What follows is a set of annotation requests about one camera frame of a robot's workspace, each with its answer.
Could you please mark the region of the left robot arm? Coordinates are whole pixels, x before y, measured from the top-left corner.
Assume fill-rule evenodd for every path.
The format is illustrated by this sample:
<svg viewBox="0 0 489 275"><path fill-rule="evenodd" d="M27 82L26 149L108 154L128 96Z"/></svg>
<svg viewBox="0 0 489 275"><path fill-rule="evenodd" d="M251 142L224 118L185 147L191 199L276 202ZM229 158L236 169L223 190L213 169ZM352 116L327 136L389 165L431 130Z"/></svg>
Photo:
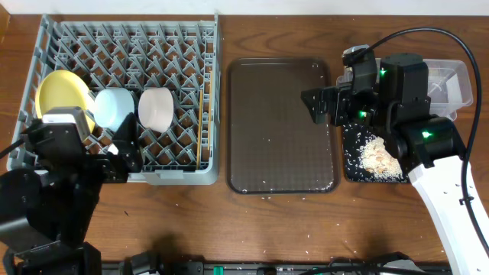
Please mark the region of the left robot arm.
<svg viewBox="0 0 489 275"><path fill-rule="evenodd" d="M16 168L1 176L2 259L8 274L101 274L99 250L85 241L105 183L126 183L142 168L137 119L129 114L115 132L118 153L88 154L76 122L40 119L2 151L25 145L44 175Z"/></svg>

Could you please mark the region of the light blue bowl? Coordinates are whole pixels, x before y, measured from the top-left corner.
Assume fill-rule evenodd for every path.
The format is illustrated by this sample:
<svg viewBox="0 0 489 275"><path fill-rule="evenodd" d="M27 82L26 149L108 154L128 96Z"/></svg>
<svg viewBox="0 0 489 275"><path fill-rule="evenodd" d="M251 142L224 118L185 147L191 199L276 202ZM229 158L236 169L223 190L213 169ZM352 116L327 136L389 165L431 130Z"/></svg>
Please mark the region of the light blue bowl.
<svg viewBox="0 0 489 275"><path fill-rule="evenodd" d="M116 132L126 116L134 113L134 109L134 98L130 91L109 88L97 94L93 114L98 126Z"/></svg>

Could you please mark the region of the white paper cup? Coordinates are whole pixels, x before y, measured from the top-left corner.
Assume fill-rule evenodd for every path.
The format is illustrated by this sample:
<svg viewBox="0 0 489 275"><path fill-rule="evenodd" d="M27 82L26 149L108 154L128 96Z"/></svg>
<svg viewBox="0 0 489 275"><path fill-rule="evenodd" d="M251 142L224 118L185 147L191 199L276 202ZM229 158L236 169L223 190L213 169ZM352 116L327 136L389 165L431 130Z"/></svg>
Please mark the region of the white paper cup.
<svg viewBox="0 0 489 275"><path fill-rule="evenodd" d="M114 144L110 144L107 151L111 154L118 155L118 148Z"/></svg>

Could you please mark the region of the yellow round plate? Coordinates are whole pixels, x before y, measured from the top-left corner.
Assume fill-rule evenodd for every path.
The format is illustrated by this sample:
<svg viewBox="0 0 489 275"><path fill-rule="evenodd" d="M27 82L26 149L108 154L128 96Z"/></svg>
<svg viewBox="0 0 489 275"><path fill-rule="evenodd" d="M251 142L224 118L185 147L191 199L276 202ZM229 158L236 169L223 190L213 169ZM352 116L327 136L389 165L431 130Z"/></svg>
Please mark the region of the yellow round plate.
<svg viewBox="0 0 489 275"><path fill-rule="evenodd" d="M37 87L34 104L37 118L42 118L55 107L77 106L90 112L95 108L89 87L79 76L67 70L53 71L42 80Z"/></svg>

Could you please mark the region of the pale pink bowl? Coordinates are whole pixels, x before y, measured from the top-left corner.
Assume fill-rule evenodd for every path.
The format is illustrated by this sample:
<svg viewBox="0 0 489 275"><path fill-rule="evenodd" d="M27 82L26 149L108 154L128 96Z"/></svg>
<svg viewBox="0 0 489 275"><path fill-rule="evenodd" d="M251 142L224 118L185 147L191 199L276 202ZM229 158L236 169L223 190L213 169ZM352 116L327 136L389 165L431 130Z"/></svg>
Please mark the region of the pale pink bowl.
<svg viewBox="0 0 489 275"><path fill-rule="evenodd" d="M173 114L173 96L168 88L151 88L142 92L138 117L145 128L164 133L171 126Z"/></svg>

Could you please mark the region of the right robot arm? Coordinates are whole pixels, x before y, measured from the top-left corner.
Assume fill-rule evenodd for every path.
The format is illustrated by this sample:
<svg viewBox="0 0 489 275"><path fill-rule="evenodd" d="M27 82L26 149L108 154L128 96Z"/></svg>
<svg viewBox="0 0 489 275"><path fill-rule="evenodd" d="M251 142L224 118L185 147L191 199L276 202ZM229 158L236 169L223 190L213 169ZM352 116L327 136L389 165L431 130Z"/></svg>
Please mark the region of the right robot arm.
<svg viewBox="0 0 489 275"><path fill-rule="evenodd" d="M420 55L368 53L350 65L352 79L306 90L316 124L364 125L421 196L454 274L488 272L488 216L469 173L468 146L452 120L431 113L429 68Z"/></svg>

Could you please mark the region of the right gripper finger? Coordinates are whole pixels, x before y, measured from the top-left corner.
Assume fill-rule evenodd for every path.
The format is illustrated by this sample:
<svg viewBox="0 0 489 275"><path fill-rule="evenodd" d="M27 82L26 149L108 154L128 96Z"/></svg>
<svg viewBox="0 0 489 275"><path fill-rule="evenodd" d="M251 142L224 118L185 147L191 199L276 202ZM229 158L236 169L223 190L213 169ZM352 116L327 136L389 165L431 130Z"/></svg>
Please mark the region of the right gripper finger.
<svg viewBox="0 0 489 275"><path fill-rule="evenodd" d="M329 86L301 92L306 107L315 113L333 113L337 110L338 88Z"/></svg>
<svg viewBox="0 0 489 275"><path fill-rule="evenodd" d="M310 111L312 119L317 125L325 123L326 116L328 114L328 107L326 103L320 102L318 105L313 106Z"/></svg>

